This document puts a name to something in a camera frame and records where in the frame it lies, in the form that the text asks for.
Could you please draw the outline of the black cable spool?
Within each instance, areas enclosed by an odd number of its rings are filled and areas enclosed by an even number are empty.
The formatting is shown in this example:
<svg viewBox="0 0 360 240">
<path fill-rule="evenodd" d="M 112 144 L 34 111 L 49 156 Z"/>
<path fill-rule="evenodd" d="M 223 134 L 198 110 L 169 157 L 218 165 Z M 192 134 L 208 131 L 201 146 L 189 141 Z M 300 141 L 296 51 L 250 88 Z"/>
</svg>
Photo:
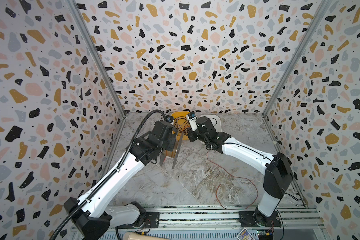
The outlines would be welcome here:
<svg viewBox="0 0 360 240">
<path fill-rule="evenodd" d="M 163 151 L 163 153 L 160 155 L 160 160 L 159 160 L 160 166 L 163 166 L 166 158 L 172 158 L 173 159 L 172 169 L 175 168 L 180 154 L 181 146 L 183 143 L 183 138 L 184 138 L 184 132 L 181 132 L 181 135 L 177 137 L 177 140 L 175 141 L 174 149 L 171 152 Z"/>
</svg>

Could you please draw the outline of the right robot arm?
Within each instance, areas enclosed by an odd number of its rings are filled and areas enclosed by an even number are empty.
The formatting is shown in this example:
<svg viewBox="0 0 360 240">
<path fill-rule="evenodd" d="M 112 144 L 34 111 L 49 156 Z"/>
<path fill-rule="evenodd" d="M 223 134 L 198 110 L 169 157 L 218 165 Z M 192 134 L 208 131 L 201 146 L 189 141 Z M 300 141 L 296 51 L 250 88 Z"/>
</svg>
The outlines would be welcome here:
<svg viewBox="0 0 360 240">
<path fill-rule="evenodd" d="M 249 225 L 269 225 L 293 180 L 288 158 L 282 153 L 273 155 L 249 147 L 230 134 L 217 131 L 211 119 L 206 116 L 198 118 L 191 112 L 187 114 L 187 120 L 190 123 L 188 138 L 191 142 L 199 140 L 205 144 L 207 150 L 234 157 L 264 175 L 264 195 L 247 222 Z"/>
</svg>

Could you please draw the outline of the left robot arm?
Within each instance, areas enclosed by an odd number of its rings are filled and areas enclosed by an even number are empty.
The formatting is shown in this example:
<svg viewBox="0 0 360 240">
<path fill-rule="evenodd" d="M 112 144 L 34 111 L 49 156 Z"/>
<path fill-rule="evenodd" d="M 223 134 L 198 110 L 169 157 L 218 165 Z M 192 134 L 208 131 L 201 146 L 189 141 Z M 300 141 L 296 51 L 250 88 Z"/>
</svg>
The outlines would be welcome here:
<svg viewBox="0 0 360 240">
<path fill-rule="evenodd" d="M 163 151 L 174 149 L 177 129 L 173 122 L 174 118 L 163 111 L 148 113 L 116 165 L 81 197 L 65 202 L 68 216 L 50 238 L 55 240 L 68 222 L 74 223 L 85 240 L 98 240 L 115 226 L 118 214 L 108 214 L 107 206 L 137 172 Z"/>
</svg>

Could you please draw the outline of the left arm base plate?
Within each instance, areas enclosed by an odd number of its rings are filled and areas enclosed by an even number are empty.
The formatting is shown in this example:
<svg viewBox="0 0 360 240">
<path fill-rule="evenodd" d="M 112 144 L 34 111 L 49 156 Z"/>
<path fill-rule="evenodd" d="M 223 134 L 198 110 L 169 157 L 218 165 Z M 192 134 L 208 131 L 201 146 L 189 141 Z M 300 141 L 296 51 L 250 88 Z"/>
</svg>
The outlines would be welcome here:
<svg viewBox="0 0 360 240">
<path fill-rule="evenodd" d="M 119 229 L 157 229 L 160 223 L 160 213 L 159 212 L 146 212 L 141 214 L 137 220 L 132 224 L 121 225 Z"/>
</svg>

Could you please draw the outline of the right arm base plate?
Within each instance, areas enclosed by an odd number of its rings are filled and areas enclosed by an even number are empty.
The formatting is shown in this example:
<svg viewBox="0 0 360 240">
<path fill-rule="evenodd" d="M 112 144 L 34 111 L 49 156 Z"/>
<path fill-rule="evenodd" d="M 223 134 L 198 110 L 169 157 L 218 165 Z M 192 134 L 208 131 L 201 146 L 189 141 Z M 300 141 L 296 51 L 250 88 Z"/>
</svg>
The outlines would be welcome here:
<svg viewBox="0 0 360 240">
<path fill-rule="evenodd" d="M 240 211 L 239 223 L 241 227 L 281 227 L 281 218 L 277 211 L 274 211 L 270 217 L 266 217 L 258 211 Z"/>
</svg>

